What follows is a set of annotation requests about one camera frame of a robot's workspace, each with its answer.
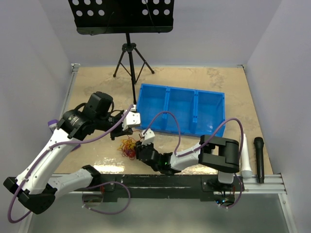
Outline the blue three-compartment plastic bin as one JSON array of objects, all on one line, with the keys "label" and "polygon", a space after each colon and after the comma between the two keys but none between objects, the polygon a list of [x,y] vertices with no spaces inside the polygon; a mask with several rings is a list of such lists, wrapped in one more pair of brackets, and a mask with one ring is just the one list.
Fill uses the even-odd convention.
[{"label": "blue three-compartment plastic bin", "polygon": [[225,120],[225,94],[144,83],[137,110],[142,129],[200,137]]}]

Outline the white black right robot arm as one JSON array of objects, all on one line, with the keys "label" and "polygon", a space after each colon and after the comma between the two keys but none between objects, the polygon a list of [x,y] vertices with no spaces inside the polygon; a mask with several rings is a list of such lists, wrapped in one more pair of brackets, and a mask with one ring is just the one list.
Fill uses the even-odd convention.
[{"label": "white black right robot arm", "polygon": [[233,186],[233,174],[240,171],[239,142],[229,138],[203,135],[193,147],[177,154],[161,154],[152,142],[142,141],[136,143],[135,153],[136,159],[165,175],[174,175],[198,164],[215,169],[218,171],[216,184],[223,191]]}]

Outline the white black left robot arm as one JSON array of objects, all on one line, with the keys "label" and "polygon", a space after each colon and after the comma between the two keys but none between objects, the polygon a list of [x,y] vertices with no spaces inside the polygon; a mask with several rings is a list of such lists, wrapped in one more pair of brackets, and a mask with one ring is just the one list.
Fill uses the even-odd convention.
[{"label": "white black left robot arm", "polygon": [[93,93],[87,102],[66,111],[39,155],[22,173],[3,182],[4,187],[13,194],[8,214],[11,214],[15,200],[38,215],[67,193],[80,188],[98,189],[101,174],[91,165],[58,180],[52,179],[52,174],[76,147],[99,140],[98,137],[86,139],[95,131],[102,131],[101,137],[109,134],[111,139],[132,134],[132,128],[140,121],[136,105],[131,104],[115,116],[113,112],[113,98],[99,91]]}]

